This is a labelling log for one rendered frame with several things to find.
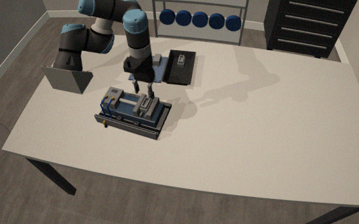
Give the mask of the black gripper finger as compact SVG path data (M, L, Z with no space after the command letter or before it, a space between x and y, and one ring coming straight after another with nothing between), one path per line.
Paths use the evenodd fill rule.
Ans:
M137 80L133 80L132 81L132 84L134 85L134 88L135 88L135 93L137 94L139 92L139 85L137 83Z
M152 83L148 83L148 85L147 85L147 87L148 87L148 95L149 95L149 97L151 97L152 96L152 94L153 94L153 92L152 92L152 85L153 84L153 82Z

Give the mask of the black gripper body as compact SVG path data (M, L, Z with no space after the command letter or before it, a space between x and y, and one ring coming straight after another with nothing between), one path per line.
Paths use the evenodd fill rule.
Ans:
M155 78L153 67L151 46L145 49L131 49L128 47L130 57L124 61L124 72L133 73L134 79L142 82L152 83Z

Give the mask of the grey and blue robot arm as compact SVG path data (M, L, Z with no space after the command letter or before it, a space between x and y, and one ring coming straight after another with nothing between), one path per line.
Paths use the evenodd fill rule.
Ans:
M147 15L136 0L79 0L78 12L96 17L96 22L90 29L83 24L63 26L53 68L82 71L82 51L107 54L115 39L114 21L123 23L130 48L142 49L150 43Z

